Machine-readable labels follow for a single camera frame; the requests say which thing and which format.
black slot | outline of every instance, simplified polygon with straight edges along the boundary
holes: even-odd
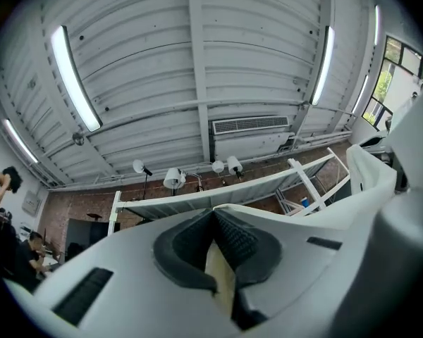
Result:
[[[335,240],[318,238],[318,237],[310,237],[307,240],[307,243],[315,244],[317,246],[322,246],[324,248],[333,249],[334,251],[339,250],[342,244],[342,242],[337,242]]]
[[[54,309],[55,314],[72,325],[77,325],[100,292],[110,280],[113,272],[94,268]]]

fluorescent tube light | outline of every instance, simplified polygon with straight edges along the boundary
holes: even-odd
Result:
[[[80,76],[78,76],[65,26],[60,26],[55,30],[51,36],[51,45],[68,95],[87,129],[94,132],[102,126],[102,122],[91,106],[80,81]]]
[[[368,82],[368,75],[365,75],[364,83],[362,85],[362,89],[360,90],[359,97],[357,98],[357,101],[355,102],[354,108],[352,108],[352,113],[354,114],[355,109],[357,108],[357,105],[359,105],[360,99],[362,98],[362,95],[364,94],[365,87],[367,86]]]
[[[24,144],[22,139],[19,137],[18,133],[14,129],[14,126],[11,124],[11,121],[6,119],[5,120],[5,126],[6,126],[6,129],[9,132],[9,134],[11,134],[13,136],[14,140],[20,145],[21,149],[27,154],[28,158],[30,158],[30,160],[33,163],[37,163],[36,157],[32,154],[32,152],[27,148],[27,146]]]
[[[375,17],[375,26],[374,26],[374,45],[378,44],[379,36],[379,5],[374,7],[374,17]]]
[[[312,97],[312,105],[317,105],[318,100],[323,92],[324,83],[326,82],[327,73],[329,72],[329,66],[331,65],[332,51],[333,51],[333,40],[335,32],[330,26],[326,26],[326,41],[324,43],[324,57],[321,64],[321,70],[319,72],[318,84],[315,87],[315,92]]]

white lamp shade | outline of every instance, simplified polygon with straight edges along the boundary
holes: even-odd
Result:
[[[237,173],[235,171],[235,168],[237,168],[237,171],[239,171],[240,173],[243,171],[243,166],[240,164],[240,162],[235,156],[229,156],[227,158],[227,166],[228,166],[228,172],[231,175],[235,175]]]
[[[213,169],[213,171],[215,173],[222,173],[224,171],[224,163],[222,161],[215,161],[212,165],[211,165],[211,169]]]
[[[163,185],[168,189],[180,189],[185,185],[185,174],[177,168],[169,168],[164,178]]]
[[[144,171],[144,163],[139,159],[135,159],[133,161],[133,170],[141,174]]]

ceiling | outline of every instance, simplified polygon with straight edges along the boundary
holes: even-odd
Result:
[[[29,169],[50,187],[114,177],[118,184],[134,173],[136,158],[151,170],[210,161],[214,120],[286,115],[301,136],[341,131],[367,69],[368,5],[24,0],[0,32],[0,126],[11,120],[39,160],[27,162]],[[79,76],[103,122],[93,133],[54,62],[50,36],[59,25],[68,29]],[[325,25],[336,31],[333,58],[311,108]],[[82,146],[73,143],[74,132],[85,134]]]

air conditioner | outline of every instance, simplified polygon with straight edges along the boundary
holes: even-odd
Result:
[[[214,157],[221,161],[229,156],[249,159],[276,153],[293,135],[288,132],[287,116],[216,120],[212,126]]]

